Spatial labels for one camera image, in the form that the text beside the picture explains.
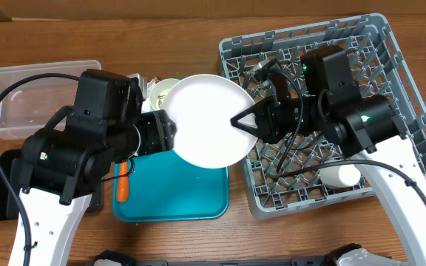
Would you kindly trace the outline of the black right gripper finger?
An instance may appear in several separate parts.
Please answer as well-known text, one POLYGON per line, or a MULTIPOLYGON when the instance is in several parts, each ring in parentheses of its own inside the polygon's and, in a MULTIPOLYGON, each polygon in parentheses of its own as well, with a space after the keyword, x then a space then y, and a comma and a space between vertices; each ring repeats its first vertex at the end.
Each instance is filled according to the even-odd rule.
POLYGON ((255 111, 257 105, 254 104, 247 109, 239 112, 234 117, 231 118, 231 125, 237 128, 241 127, 249 127, 249 128, 257 128, 257 123, 255 121, 255 111))
POLYGON ((240 129, 240 130, 242 130, 242 131, 244 131, 244 132, 247 132, 248 134, 250 134, 251 136, 256 137, 257 139, 259 139, 259 138, 260 138, 260 134, 259 134, 259 130, 258 130, 258 128, 255 128, 255 127, 253 127, 253 126, 248 126, 248 125, 246 125, 246 124, 239 123, 239 122, 237 122, 237 121, 233 121, 233 122, 231 123, 231 125, 232 125, 233 127, 237 128, 237 129, 240 129))

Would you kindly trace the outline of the white round plate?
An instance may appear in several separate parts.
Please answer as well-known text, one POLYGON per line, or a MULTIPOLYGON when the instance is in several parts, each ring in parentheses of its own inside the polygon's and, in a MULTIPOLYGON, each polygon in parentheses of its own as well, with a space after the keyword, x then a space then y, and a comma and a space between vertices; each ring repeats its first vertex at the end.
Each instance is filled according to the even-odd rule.
POLYGON ((201 168, 234 165, 258 138, 233 127, 231 119, 253 105, 253 98, 227 78, 199 74, 180 80, 163 101, 177 129, 174 152, 201 168))

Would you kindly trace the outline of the orange carrot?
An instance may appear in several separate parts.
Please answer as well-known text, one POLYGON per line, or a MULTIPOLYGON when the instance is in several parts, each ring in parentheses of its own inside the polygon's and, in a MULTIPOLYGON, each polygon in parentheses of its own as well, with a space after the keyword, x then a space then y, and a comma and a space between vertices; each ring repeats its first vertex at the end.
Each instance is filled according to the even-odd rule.
POLYGON ((119 165, 119 178, 116 191, 116 200, 126 202, 129 197, 129 163, 123 162, 119 165))

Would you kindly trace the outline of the white plastic cup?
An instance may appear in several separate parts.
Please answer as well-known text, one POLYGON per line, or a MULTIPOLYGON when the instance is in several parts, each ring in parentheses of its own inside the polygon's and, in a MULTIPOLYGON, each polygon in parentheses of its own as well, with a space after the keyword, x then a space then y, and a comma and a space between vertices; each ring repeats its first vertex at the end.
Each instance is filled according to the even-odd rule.
POLYGON ((319 170, 321 182, 329 188, 347 188, 359 183, 361 173, 354 165, 331 166, 319 170))

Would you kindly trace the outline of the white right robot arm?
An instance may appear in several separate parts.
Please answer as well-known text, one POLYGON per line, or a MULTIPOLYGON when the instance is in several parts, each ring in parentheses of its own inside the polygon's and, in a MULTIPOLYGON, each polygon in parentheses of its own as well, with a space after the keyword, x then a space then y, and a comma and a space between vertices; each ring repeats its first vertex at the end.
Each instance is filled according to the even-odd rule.
POLYGON ((355 166, 371 185, 406 254, 407 265, 426 265, 426 179, 416 160, 408 128, 384 95, 363 97, 348 55, 336 45, 301 56, 307 93, 291 97, 295 87, 280 63, 256 65, 252 77, 273 93, 245 110, 254 126, 235 115, 231 124, 264 143, 322 132, 340 147, 340 166, 355 166))

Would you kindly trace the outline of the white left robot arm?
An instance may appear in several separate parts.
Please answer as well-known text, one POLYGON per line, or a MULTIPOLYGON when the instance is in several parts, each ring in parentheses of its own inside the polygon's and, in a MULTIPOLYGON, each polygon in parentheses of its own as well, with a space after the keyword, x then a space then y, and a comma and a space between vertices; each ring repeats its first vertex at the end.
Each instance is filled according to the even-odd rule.
POLYGON ((27 221, 18 223, 10 265, 65 265, 112 163, 173 148, 175 123, 163 110, 143 113, 142 102, 135 79, 88 69, 74 104, 24 141, 11 174, 27 221))

